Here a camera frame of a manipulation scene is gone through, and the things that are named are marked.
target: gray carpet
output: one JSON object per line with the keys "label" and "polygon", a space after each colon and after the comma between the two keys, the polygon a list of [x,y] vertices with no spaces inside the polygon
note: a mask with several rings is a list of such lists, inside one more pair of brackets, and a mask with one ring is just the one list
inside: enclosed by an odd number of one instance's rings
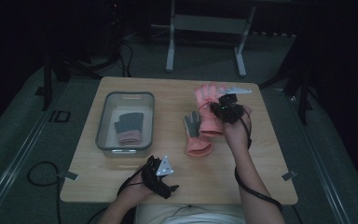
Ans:
{"label": "gray carpet", "polygon": [[[248,38],[243,57],[248,77],[237,74],[233,49],[179,39],[176,47],[174,69],[165,72],[168,45],[166,36],[144,42],[136,35],[126,38],[131,46],[130,72],[137,77],[252,82],[259,84],[273,77],[293,38],[252,35]],[[123,58],[129,61],[131,52],[123,46]],[[103,76],[121,76],[120,64],[100,71]],[[69,168],[77,141],[90,110],[98,81],[74,74],[64,85],[62,94],[48,112],[41,112],[42,98],[34,96],[41,85],[42,71],[35,73],[24,85],[16,99],[0,119],[0,176],[13,160],[21,144],[26,141],[40,116],[49,118],[51,111],[70,111],[67,123],[48,122],[41,129],[23,166],[0,204],[0,223],[56,223],[56,188],[39,188],[26,178],[29,169],[40,161],[54,162],[59,170]],[[310,98],[313,110],[307,111],[309,125],[304,127],[296,117],[296,102],[290,101],[280,89],[284,81],[262,91],[274,130],[277,134],[289,170],[298,175],[293,179],[298,203],[285,206],[283,214],[287,223],[358,223],[358,175],[345,152],[337,131],[325,111]],[[324,185],[318,172],[320,164],[314,160],[314,151],[321,156],[323,168],[336,189],[345,217],[337,215],[330,202],[329,187]],[[54,170],[42,166],[33,173],[39,181],[54,181]],[[62,223],[86,223],[106,204],[61,203]]]}

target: glove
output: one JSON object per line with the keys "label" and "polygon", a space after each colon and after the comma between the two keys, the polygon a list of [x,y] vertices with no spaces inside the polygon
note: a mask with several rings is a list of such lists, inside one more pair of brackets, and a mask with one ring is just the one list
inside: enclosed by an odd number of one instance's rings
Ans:
{"label": "glove", "polygon": [[139,145],[144,121],[143,113],[128,113],[120,115],[115,122],[118,143],[123,145]]}
{"label": "glove", "polygon": [[202,116],[200,132],[206,136],[213,137],[224,134],[223,122],[211,111],[210,104],[219,103],[218,99],[224,95],[220,91],[225,88],[226,85],[224,84],[217,87],[214,82],[211,82],[210,84],[202,84],[200,88],[195,90],[197,107]]}
{"label": "glove", "polygon": [[193,157],[202,157],[212,151],[212,143],[208,137],[199,132],[201,117],[195,111],[191,117],[185,116],[185,127],[187,132],[186,154]]}

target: plastic container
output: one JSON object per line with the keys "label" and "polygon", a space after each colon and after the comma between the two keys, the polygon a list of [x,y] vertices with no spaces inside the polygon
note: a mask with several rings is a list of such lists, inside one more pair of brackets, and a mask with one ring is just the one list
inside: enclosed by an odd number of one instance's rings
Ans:
{"label": "plastic container", "polygon": [[[103,105],[103,113],[95,139],[106,157],[145,157],[153,142],[155,97],[151,92],[110,92]],[[118,142],[115,122],[128,113],[143,113],[141,141],[136,145],[121,146]]]}

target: table top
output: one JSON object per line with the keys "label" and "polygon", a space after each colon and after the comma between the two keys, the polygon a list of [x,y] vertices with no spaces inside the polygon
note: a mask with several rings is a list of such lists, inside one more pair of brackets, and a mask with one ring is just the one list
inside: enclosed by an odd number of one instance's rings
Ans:
{"label": "table top", "polygon": [[[194,90],[205,81],[104,77],[92,103],[69,171],[78,174],[77,181],[65,180],[61,199],[76,203],[109,203],[116,198],[121,184],[150,155],[168,156],[174,170],[163,181],[179,185],[172,197],[158,195],[143,203],[240,203],[238,184],[234,177],[234,159],[224,136],[211,138],[213,151],[201,158],[187,156],[186,128],[183,117],[197,111]],[[255,84],[226,83],[228,87],[251,89],[252,93],[237,94],[238,104],[253,109],[250,154],[255,167],[271,196],[282,204],[297,202],[292,180],[281,148],[269,119],[260,90]],[[153,143],[144,158],[108,158],[97,148],[95,137],[103,112],[105,97],[112,91],[150,91],[155,95]]]}

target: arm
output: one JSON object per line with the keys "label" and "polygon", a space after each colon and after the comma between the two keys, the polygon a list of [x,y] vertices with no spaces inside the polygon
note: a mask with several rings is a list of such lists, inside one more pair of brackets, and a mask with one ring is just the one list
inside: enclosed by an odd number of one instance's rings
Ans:
{"label": "arm", "polygon": [[124,188],[115,200],[108,206],[98,224],[119,224],[126,213],[139,204],[144,198],[153,193],[144,184],[141,183],[142,177],[140,172],[136,175],[126,188]]}
{"label": "arm", "polygon": [[[245,107],[245,109],[248,114],[251,113],[249,107]],[[249,127],[250,119],[246,113],[242,119]],[[239,120],[234,124],[225,123],[224,128],[225,138],[234,156],[242,183],[248,188],[270,197],[249,154],[248,137],[242,123]],[[275,204],[261,200],[241,187],[240,196],[246,223],[284,223],[282,213]]]}

